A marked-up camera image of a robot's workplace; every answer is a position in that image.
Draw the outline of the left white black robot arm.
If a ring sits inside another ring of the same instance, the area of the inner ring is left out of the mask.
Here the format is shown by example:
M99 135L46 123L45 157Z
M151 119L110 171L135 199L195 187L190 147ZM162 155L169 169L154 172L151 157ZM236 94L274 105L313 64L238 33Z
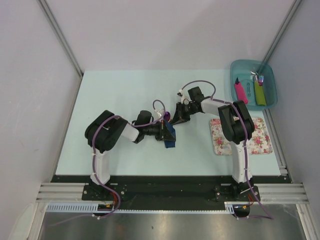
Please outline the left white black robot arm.
M100 200L110 196L111 188L106 184L110 178L108 152L116 145L120 137L138 144L145 136L153 136L164 142L166 148L176 145L176 132L165 119L153 122L152 113L140 111L137 119L129 123L126 119L105 110L85 130L84 136L92 148L92 169L90 178L96 185L93 194Z

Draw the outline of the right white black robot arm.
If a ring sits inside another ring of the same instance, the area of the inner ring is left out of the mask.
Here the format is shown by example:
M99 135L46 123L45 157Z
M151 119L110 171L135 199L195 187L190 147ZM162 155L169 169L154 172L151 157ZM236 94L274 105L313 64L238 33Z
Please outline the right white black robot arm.
M230 194L242 201L249 193L254 193L252 174L249 166L248 142L255 131L255 125L242 100L226 102L204 96L197 86L188 90L189 100L185 102L183 91L178 95L182 98L176 104L176 110L171 119L173 125L188 122L196 113L218 116L222 133L229 141L232 151L232 179Z

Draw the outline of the dark blue paper napkin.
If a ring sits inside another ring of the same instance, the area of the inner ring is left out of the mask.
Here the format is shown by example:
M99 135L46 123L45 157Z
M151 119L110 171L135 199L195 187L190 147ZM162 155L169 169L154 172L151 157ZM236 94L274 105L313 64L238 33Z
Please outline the dark blue paper napkin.
M164 139L164 146L166 149L175 148L176 147L176 130L173 125L169 122L165 122L166 133Z

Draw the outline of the purple spoon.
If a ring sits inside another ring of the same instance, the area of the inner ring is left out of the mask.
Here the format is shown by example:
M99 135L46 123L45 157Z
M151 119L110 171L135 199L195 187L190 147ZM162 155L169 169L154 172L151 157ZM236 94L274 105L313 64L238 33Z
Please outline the purple spoon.
M170 114L168 111L166 111L166 112L164 113L163 119L164 119L165 121L167 121L167 122L170 122L170 121L171 121L171 114Z

